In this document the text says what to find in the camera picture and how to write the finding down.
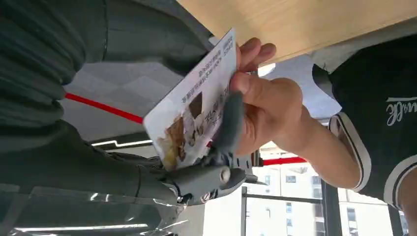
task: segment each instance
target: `wooden table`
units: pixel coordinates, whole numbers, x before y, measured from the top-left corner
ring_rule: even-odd
[[[178,0],[215,36],[231,27],[289,59],[417,16],[416,0]]]

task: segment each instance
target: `card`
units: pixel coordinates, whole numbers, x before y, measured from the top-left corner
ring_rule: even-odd
[[[236,72],[231,29],[144,118],[144,127],[168,171],[203,157],[220,126],[229,82]]]

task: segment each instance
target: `metal screw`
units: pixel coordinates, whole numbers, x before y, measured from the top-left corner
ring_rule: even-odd
[[[226,168],[220,172],[220,182],[227,183],[230,179],[230,169]]]
[[[209,199],[210,199],[210,193],[206,193],[200,198],[201,203],[206,203]]]

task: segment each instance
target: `red stripe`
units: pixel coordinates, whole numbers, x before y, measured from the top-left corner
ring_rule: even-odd
[[[290,157],[290,158],[264,160],[264,166],[304,163],[304,162],[307,162],[307,161],[297,156],[297,157]]]
[[[117,108],[110,107],[110,106],[107,106],[103,103],[99,103],[99,102],[96,102],[96,101],[93,101],[93,100],[89,100],[87,98],[80,97],[80,96],[72,94],[72,93],[67,93],[65,95],[65,98],[87,104],[89,106],[101,109],[103,111],[106,111],[106,112],[109,112],[109,113],[112,113],[112,114],[115,114],[116,116],[126,118],[128,120],[131,120],[131,121],[139,123],[139,124],[142,124],[142,122],[143,122],[143,118],[140,117],[140,116],[137,116],[137,115],[134,115],[134,114],[131,114],[131,113],[128,113],[128,112],[124,112],[124,111],[119,110]]]

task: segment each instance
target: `finger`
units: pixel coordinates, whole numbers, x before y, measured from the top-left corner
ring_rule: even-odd
[[[250,63],[248,63],[245,66],[245,68],[241,66],[240,68],[242,69],[240,71],[249,72],[249,71],[257,70],[261,63],[273,58],[275,54],[276,54],[276,46],[274,44],[272,43],[264,44],[262,45],[256,57],[254,57],[254,59]]]
[[[242,53],[240,52],[239,44],[236,44],[236,68],[240,68],[240,61],[242,59]]]
[[[245,114],[255,114],[259,109],[255,106],[247,104],[247,103],[244,104],[244,108],[245,108]]]
[[[236,150],[236,154],[250,154],[253,151],[253,143],[255,143],[255,140],[255,126],[253,122],[245,116],[242,135],[240,136],[239,147]]]
[[[241,68],[245,68],[261,51],[261,41],[258,38],[251,38],[245,44],[240,47],[240,65]]]
[[[245,103],[262,108],[271,114],[279,114],[280,108],[302,104],[299,86],[290,79],[261,79],[257,76],[237,72],[230,83],[232,90],[243,93]]]

